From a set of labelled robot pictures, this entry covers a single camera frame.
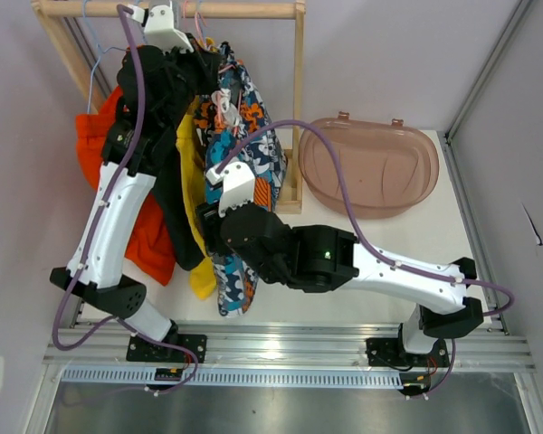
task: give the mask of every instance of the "gray wall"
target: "gray wall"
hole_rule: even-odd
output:
[[[0,1],[0,434],[22,432],[62,294],[49,270],[90,209],[74,152],[84,108],[30,2]]]
[[[309,0],[303,118],[336,116],[448,128],[517,0]],[[93,19],[125,45],[119,23]],[[187,30],[195,32],[192,20]],[[292,115],[293,22],[207,20],[245,61],[274,119]],[[103,70],[115,83],[120,53]]]
[[[518,295],[506,315],[526,335],[543,382],[543,0],[538,0],[457,135],[457,162],[498,281]]]

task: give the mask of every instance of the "red garment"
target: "red garment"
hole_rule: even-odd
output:
[[[105,101],[98,115],[79,115],[76,117],[76,145],[82,172],[90,186],[99,186],[102,147],[112,124],[115,122],[117,101],[122,95],[116,88]],[[175,268],[175,251],[163,219],[163,211],[155,197],[150,194],[143,202],[135,221],[125,258],[161,285],[169,283]]]

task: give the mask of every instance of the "yellow garment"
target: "yellow garment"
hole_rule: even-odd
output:
[[[205,252],[205,242],[197,228],[197,218],[195,217],[196,206],[205,202],[204,163],[197,153],[194,141],[196,135],[193,126],[193,114],[197,107],[197,101],[196,99],[191,104],[181,124],[179,124],[176,146],[181,155],[181,185],[183,187],[185,212],[191,226],[193,238],[205,255],[201,263],[191,270],[189,285],[199,298],[205,300],[214,292],[217,282],[213,264]]]

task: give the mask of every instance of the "brown plastic lid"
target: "brown plastic lid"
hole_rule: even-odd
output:
[[[338,153],[358,218],[384,219],[423,201],[436,186],[439,161],[433,141],[404,121],[360,122],[340,112],[313,122]],[[310,190],[330,209],[346,213],[328,151],[309,131],[300,141],[300,169]]]

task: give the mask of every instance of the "blue patterned fabric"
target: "blue patterned fabric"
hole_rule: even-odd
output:
[[[247,70],[234,57],[227,42],[219,47],[224,57],[222,68],[233,65],[220,74],[221,89],[231,90],[232,103],[238,107],[242,121],[236,130],[221,125],[216,119],[216,107],[211,96],[204,96],[195,113],[195,126],[205,150],[205,170],[220,163],[239,140],[249,133],[271,123],[262,96],[256,89]],[[286,173],[287,160],[275,131],[269,131],[254,140],[238,155],[256,175],[254,201],[273,210],[280,194],[281,183]],[[208,203],[221,197],[221,189],[206,187]],[[222,316],[239,316],[250,307],[258,282],[257,274],[236,255],[212,257],[218,286],[219,313]]]

